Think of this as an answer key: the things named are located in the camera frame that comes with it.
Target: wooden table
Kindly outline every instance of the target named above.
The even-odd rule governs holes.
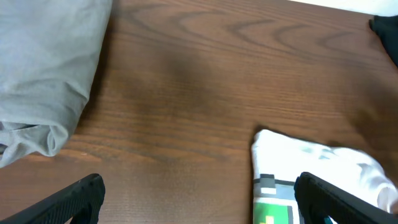
[[[259,125],[363,149],[397,181],[398,72],[369,18],[283,0],[114,1],[75,135],[0,170],[0,218],[97,172],[100,223],[251,223]]]

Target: folded white cloth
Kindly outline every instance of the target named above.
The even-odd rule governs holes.
[[[0,0],[0,167],[54,156],[86,105],[112,0]]]
[[[267,217],[272,222],[302,223],[293,189],[302,172],[310,172],[387,212],[398,200],[398,191],[380,164],[362,151],[262,130],[256,134],[252,158],[255,224],[267,223]]]

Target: green square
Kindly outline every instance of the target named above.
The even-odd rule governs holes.
[[[254,203],[254,224],[266,223],[266,217],[272,217],[274,224],[289,224],[288,208],[285,205],[274,205],[269,203]]]

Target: gray cloth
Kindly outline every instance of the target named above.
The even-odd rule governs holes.
[[[93,82],[112,0],[0,0],[0,167],[54,156]]]

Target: gray fabric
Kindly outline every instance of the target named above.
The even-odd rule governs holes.
[[[0,0],[0,167],[54,156],[86,105],[111,0]]]

